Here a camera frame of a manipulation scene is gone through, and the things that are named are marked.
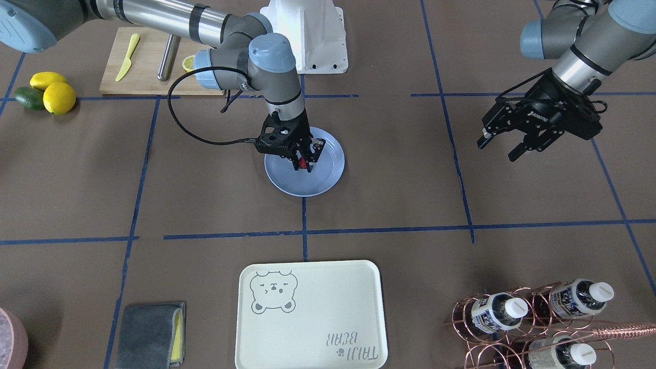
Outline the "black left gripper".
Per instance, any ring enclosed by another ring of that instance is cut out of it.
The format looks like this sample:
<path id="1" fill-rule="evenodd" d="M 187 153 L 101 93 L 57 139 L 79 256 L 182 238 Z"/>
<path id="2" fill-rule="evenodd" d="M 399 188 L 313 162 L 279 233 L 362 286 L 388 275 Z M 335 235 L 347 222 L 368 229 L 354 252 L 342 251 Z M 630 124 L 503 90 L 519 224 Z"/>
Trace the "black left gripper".
<path id="1" fill-rule="evenodd" d="M 525 152 L 544 151 L 564 133 L 590 140 L 602 131 L 600 111 L 585 94 L 570 91 L 550 68 L 502 92 L 482 118 L 478 149 L 501 133 L 518 130 L 525 134 L 508 154 L 515 162 Z"/>

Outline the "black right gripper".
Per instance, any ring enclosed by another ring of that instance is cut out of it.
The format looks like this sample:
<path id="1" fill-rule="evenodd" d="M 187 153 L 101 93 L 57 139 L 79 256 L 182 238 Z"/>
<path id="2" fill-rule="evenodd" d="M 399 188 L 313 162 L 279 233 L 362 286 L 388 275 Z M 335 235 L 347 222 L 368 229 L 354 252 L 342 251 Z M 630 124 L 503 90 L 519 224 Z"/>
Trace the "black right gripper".
<path id="1" fill-rule="evenodd" d="M 255 149 L 262 154 L 292 157 L 295 171 L 302 170 L 298 160 L 305 157 L 305 170 L 311 173 L 325 143 L 323 138 L 312 138 L 306 112 L 291 120 L 281 120 L 275 112 L 265 118 Z"/>

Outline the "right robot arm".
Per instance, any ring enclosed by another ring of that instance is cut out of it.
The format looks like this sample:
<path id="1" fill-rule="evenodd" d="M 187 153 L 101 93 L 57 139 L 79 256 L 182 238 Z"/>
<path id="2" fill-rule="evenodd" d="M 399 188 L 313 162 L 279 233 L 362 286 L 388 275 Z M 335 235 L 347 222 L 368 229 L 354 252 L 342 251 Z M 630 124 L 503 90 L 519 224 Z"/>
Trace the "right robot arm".
<path id="1" fill-rule="evenodd" d="M 262 94 L 268 108 L 260 134 L 242 138 L 262 154 L 279 156 L 295 171 L 312 172 L 325 146 L 310 131 L 295 56 L 286 36 L 258 12 L 243 16 L 187 1 L 2 1 L 2 42 L 36 53 L 92 19 L 117 19 L 189 39 L 195 76 L 206 89 Z"/>

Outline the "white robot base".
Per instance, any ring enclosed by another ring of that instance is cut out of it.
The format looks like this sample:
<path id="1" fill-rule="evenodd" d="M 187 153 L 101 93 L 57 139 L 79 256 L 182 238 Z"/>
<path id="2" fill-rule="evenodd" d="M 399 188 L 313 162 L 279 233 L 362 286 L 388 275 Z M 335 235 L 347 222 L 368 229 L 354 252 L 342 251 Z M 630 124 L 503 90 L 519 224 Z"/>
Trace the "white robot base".
<path id="1" fill-rule="evenodd" d="M 298 73 L 347 72 L 344 12 L 333 1 L 270 1 L 259 12 L 290 41 Z"/>

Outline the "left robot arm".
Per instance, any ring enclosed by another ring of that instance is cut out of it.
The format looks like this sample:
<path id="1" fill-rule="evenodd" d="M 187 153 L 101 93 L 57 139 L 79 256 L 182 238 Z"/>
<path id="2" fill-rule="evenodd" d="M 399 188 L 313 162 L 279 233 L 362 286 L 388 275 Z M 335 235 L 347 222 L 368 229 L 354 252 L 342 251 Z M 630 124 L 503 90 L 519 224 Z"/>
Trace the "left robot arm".
<path id="1" fill-rule="evenodd" d="M 520 49 L 556 63 L 529 78 L 524 96 L 499 94 L 482 118 L 479 149 L 502 133 L 523 133 L 510 161 L 565 133 L 590 140 L 602 131 L 603 110 L 590 96 L 626 61 L 654 55 L 654 1 L 557 1 L 546 18 L 526 24 Z"/>

